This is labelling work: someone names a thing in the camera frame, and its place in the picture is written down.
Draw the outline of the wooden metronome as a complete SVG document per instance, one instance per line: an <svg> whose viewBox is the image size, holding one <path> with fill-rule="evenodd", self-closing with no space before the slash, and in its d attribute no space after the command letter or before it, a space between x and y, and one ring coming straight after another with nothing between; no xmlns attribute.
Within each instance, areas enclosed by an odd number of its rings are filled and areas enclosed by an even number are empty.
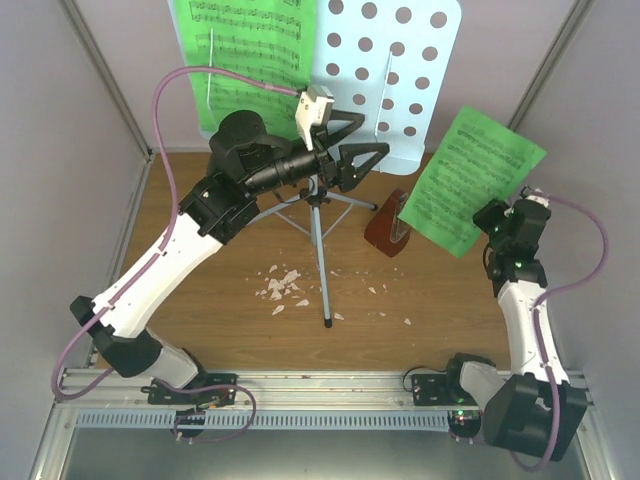
<svg viewBox="0 0 640 480"><path fill-rule="evenodd" d="M387 200L379 207L374 217L367 224L364 239L389 258L397 256L405 247L398 248L391 243L390 232L396 201L402 189L396 188Z"/></svg>

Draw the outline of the light blue music stand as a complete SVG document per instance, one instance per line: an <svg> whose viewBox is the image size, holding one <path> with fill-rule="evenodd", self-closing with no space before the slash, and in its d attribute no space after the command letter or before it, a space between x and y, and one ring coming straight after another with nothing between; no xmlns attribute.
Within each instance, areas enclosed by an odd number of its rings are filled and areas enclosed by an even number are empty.
<svg viewBox="0 0 640 480"><path fill-rule="evenodd" d="M176 1L195 93L214 122L210 170L178 207L228 241L257 198L308 182L320 208L372 170L414 172L461 23L456 1Z"/></svg>

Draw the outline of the green sheet music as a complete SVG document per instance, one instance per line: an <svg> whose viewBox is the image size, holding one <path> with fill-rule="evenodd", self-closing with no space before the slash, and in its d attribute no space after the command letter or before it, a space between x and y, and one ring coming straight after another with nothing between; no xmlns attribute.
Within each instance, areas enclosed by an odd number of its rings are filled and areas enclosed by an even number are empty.
<svg viewBox="0 0 640 480"><path fill-rule="evenodd" d="M533 141L470 107L456 115L399 219L456 258L480 237L472 217L507 199L544 159Z"/></svg>
<svg viewBox="0 0 640 480"><path fill-rule="evenodd" d="M186 65L222 68L293 90L310 84L314 1L171 1L169 8ZM252 110L269 133L298 137L296 98L223 75L192 74L190 80L203 135L215 133L230 113Z"/></svg>

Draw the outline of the clear metronome cover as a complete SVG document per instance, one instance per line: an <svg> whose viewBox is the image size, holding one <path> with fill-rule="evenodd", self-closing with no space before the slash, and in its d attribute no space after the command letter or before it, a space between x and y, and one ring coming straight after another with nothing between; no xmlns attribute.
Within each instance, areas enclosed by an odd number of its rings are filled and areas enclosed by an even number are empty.
<svg viewBox="0 0 640 480"><path fill-rule="evenodd" d="M403 248L408 243L412 231L412 227L400 218L408 198L408 193L401 192L399 194L392 217L390 240L398 248Z"/></svg>

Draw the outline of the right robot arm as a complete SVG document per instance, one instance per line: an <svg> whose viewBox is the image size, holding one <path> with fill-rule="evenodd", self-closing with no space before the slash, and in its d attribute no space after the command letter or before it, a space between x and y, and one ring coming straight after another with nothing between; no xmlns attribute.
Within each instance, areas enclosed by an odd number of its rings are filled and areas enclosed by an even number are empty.
<svg viewBox="0 0 640 480"><path fill-rule="evenodd" d="M477 405L488 445L538 458L535 470L565 456L588 406L585 391L570 383L549 326L548 281L536 253L550 217L539 194L513 204L492 200L474 214L488 236L483 264L507 327L511 370L503 377L490 361L458 354L442 382L451 403Z"/></svg>

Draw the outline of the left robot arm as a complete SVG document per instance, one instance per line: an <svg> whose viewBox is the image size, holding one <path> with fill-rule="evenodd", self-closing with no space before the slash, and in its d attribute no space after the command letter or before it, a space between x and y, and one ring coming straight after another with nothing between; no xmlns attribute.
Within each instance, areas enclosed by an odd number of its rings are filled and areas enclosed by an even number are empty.
<svg viewBox="0 0 640 480"><path fill-rule="evenodd" d="M205 176L179 202L152 246L112 286L70 305L102 358L123 378L148 375L171 385L185 404L203 398L202 366L147 327L152 315L201 263L228 244L260 213L257 198L315 177L328 188L354 189L388 154L386 143L348 143L364 122L360 113L334 111L342 127L311 129L311 143L268 133L251 110L227 115L211 137Z"/></svg>

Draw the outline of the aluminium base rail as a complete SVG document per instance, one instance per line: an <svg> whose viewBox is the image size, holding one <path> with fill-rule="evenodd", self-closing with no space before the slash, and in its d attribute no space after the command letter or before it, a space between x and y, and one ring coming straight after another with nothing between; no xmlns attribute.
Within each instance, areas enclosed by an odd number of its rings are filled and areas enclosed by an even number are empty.
<svg viewBox="0 0 640 480"><path fill-rule="evenodd" d="M414 408L409 381L400 371L238 370L238 385L248 389L260 410L396 411ZM116 408L147 403L141 389L151 378L111 374L74 402L77 406Z"/></svg>

